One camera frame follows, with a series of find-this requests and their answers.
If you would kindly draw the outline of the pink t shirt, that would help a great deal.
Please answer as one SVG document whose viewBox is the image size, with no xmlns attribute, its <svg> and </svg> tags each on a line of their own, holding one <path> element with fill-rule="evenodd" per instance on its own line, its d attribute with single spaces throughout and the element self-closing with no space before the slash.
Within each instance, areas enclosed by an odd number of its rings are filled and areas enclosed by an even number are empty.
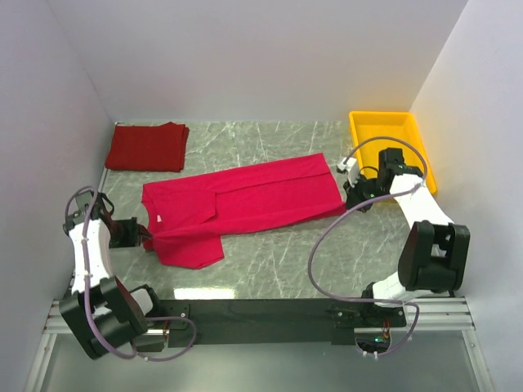
<svg viewBox="0 0 523 392">
<path fill-rule="evenodd" d="M 222 237 L 339 216 L 345 203 L 323 154 L 163 180 L 143 186 L 163 265 L 199 270 L 224 257 Z"/>
</svg>

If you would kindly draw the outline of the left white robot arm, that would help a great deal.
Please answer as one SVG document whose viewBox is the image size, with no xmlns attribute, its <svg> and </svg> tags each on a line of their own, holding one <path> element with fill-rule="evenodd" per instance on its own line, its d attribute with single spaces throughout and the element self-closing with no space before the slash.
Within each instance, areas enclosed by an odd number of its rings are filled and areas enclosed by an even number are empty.
<svg viewBox="0 0 523 392">
<path fill-rule="evenodd" d="M 91 186 L 82 187 L 66 203 L 63 230 L 74 247 L 70 294 L 59 302 L 61 317 L 91 359 L 113 354 L 134 359 L 134 340 L 158 326 L 163 307 L 147 284 L 125 288 L 113 271 L 110 250 L 139 247 L 150 240 L 135 217 L 113 218 L 114 205 Z M 121 351 L 128 345 L 130 352 Z"/>
</svg>

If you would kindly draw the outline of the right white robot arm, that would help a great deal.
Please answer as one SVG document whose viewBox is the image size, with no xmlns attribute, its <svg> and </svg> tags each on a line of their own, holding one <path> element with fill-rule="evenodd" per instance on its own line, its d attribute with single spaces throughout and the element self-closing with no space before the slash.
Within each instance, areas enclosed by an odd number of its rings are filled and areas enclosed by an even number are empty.
<svg viewBox="0 0 523 392">
<path fill-rule="evenodd" d="M 351 316 L 360 327 L 391 322 L 405 325 L 402 302 L 419 296 L 454 292 L 463 284 L 470 231 L 457 225 L 441 210 L 423 179 L 419 167 L 408 165 L 402 149 L 387 148 L 378 154 L 376 177 L 360 171 L 355 158 L 344 158 L 337 171 L 347 176 L 343 185 L 346 207 L 392 195 L 409 224 L 397 271 L 382 281 L 370 283 L 366 299 Z"/>
</svg>

